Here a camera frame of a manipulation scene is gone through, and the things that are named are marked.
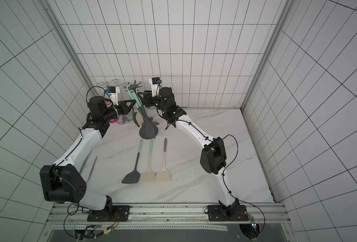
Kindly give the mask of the beige spatula green handle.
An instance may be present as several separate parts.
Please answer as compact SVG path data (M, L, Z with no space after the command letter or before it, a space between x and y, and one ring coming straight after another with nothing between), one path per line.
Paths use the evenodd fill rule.
M140 175L139 183L147 184L147 183L153 183L155 181L155 172L151 169L153 146L154 146L154 139L151 139L150 147L149 147L147 170Z

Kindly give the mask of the beige spatula grey handle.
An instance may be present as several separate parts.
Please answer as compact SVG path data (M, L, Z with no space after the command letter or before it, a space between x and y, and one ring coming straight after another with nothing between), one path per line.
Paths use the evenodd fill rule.
M166 169L167 138L164 139L162 168L155 175L155 182L164 183L171 181L171 174Z

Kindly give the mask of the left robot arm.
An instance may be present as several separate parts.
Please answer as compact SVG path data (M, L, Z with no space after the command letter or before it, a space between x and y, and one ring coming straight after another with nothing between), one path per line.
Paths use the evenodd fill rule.
M135 103L134 100L124 100L115 105L102 96L94 96L88 101L89 113L78 139L57 161L43 166L39 172L46 201L69 202L87 208L90 210L89 221L110 221L114 218L111 197L90 190L80 172L94 146L106 134L110 121L127 115Z

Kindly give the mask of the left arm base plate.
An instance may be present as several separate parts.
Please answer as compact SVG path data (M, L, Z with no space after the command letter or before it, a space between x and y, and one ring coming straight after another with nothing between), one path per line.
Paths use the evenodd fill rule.
M128 221L129 205L112 206L100 211L91 211L87 217L88 222L126 222Z

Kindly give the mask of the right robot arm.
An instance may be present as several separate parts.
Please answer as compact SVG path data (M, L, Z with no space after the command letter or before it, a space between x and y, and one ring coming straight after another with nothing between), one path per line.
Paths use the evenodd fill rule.
M137 92L136 96L140 99L142 111L146 107L155 107L157 111L162 112L160 117L167 122L168 126L172 125L183 131L201 147L200 164L207 173L218 178L225 196L222 201L218 201L218 211L211 212L208 209L208 214L213 214L214 217L225 221L232 220L241 208L241 204L229 189L230 184L226 175L226 169L229 165L226 163L227 155L224 139L221 137L214 138L199 128L186 111L176 104L171 88L161 88L159 85L154 85L151 91Z

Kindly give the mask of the grey spatula green handle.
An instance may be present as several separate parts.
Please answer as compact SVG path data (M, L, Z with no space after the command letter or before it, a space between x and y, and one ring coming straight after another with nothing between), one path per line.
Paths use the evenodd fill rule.
M139 157L140 157L140 153L142 150L142 146L143 146L143 140L141 139L138 145L138 152L137 152L137 157L136 157L136 162L135 162L135 166L133 171L131 171L130 173L128 173L122 180L123 184L136 184L139 182L140 179L140 173L137 170L137 166L138 166L138 161L139 161Z

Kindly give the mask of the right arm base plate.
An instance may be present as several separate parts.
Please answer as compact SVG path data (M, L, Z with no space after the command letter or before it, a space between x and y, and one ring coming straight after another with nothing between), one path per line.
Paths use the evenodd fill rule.
M208 220L213 222L250 220L245 205L240 205L237 209L222 205L208 205L205 211L208 215Z

